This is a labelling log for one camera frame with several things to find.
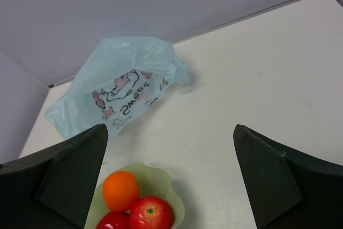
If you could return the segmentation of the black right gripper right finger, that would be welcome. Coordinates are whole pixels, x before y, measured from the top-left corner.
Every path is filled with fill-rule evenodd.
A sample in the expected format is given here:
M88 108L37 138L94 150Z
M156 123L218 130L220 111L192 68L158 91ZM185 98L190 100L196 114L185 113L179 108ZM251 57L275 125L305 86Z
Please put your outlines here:
M257 228L342 228L342 166L244 126L233 133Z

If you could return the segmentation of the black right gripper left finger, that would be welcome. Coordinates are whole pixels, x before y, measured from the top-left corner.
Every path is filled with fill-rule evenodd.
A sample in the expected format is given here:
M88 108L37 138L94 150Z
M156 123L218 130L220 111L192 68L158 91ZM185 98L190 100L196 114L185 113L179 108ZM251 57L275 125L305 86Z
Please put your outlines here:
M98 124L1 164L1 228L84 228L107 142Z

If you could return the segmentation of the orange fake orange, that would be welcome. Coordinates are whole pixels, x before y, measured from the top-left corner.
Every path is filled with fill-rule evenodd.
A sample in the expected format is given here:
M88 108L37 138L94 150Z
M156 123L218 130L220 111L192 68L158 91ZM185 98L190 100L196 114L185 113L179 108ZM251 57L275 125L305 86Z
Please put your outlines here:
M110 211L126 212L131 210L140 198L139 182L130 172L113 172L105 178L102 194Z

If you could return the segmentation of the red fake pomegranate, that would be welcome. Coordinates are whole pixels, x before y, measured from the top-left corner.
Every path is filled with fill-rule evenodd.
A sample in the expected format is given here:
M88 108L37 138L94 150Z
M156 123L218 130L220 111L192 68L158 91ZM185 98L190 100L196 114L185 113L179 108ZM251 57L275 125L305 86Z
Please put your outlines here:
M129 229L129 214L126 212L108 212L98 222L96 229Z

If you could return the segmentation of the red fake apple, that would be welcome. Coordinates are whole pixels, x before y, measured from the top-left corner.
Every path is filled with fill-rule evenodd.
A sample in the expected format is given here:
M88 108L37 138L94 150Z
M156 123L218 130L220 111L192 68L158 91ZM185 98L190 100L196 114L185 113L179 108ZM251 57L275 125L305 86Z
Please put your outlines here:
M139 199L129 214L129 228L170 229L174 223L174 214L168 202L150 195Z

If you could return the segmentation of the light blue plastic bag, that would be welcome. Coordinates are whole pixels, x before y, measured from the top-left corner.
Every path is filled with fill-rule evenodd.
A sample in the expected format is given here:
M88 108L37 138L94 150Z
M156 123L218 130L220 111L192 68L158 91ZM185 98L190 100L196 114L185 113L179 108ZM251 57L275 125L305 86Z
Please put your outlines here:
M104 39L46 119L64 138L105 124L112 141L173 84L187 84L187 64L171 43L155 37Z

